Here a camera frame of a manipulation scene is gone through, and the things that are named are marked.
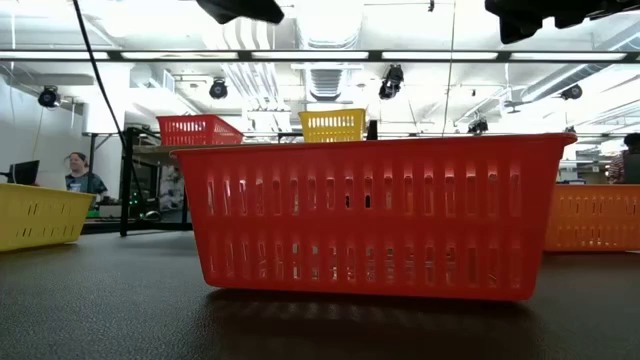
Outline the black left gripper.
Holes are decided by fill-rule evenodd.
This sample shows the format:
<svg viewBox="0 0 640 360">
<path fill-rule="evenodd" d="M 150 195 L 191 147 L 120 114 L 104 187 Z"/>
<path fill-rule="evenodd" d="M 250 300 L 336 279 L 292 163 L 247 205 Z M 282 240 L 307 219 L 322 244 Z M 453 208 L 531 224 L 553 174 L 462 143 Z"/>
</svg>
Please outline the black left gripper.
<svg viewBox="0 0 640 360">
<path fill-rule="evenodd" d="M 196 0 L 196 3 L 218 24 L 237 18 L 279 24 L 284 19 L 275 0 Z"/>
</svg>

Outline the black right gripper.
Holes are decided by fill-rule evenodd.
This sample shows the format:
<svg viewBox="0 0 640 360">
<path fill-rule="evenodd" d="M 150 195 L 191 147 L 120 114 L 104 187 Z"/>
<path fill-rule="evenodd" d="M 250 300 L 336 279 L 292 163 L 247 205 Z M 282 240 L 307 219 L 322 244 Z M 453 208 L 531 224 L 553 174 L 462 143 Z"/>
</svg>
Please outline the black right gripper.
<svg viewBox="0 0 640 360">
<path fill-rule="evenodd" d="M 532 37 L 547 18 L 557 29 L 565 29 L 585 19 L 636 11 L 639 0 L 485 0 L 484 7 L 499 19 L 501 42 L 512 44 Z"/>
</svg>

